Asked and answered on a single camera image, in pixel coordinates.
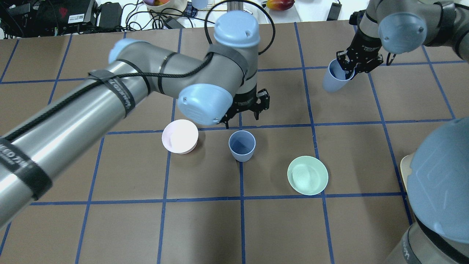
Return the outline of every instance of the green bowl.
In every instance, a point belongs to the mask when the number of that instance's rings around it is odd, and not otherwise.
[[[288,166],[287,177],[293,189],[304,195],[322,192],[329,181],[324,164],[311,156],[294,159]]]

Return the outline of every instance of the light blue cap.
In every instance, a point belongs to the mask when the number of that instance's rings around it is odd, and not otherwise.
[[[222,15],[215,23],[215,39],[229,47],[247,48],[259,44],[259,24],[250,14],[234,10]]]
[[[469,117],[434,130],[416,151],[409,202],[428,228],[469,244]]]
[[[402,54],[411,52],[424,43],[427,38],[427,24],[415,14],[394,13],[379,23],[378,34],[385,50]]]
[[[179,93],[177,106],[189,119],[203,125],[218,124],[233,104],[232,95],[220,86],[193,84]]]
[[[135,42],[146,42],[143,40],[137,40],[137,39],[121,39],[114,44],[114,47],[111,49],[109,52],[109,64],[113,63],[116,59],[117,56],[121,53],[123,49],[125,49],[128,45],[135,43]]]

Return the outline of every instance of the white label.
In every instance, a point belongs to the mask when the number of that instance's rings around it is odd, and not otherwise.
[[[83,22],[85,19],[85,14],[78,14],[78,15],[73,15],[68,17],[68,23],[77,23],[77,22]]]

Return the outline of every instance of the blue cup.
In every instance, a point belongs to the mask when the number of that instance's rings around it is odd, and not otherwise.
[[[254,154],[256,138],[250,132],[239,130],[234,132],[228,140],[231,154],[239,162],[248,161]]]

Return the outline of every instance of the gray cup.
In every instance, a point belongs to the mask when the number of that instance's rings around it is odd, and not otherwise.
[[[256,138],[250,132],[239,130],[234,132],[228,140],[231,154],[239,162],[248,161],[254,154]]]
[[[345,71],[339,65],[337,59],[331,61],[323,79],[323,89],[332,93],[340,90],[348,81],[353,78],[355,72],[350,78],[345,79]]]

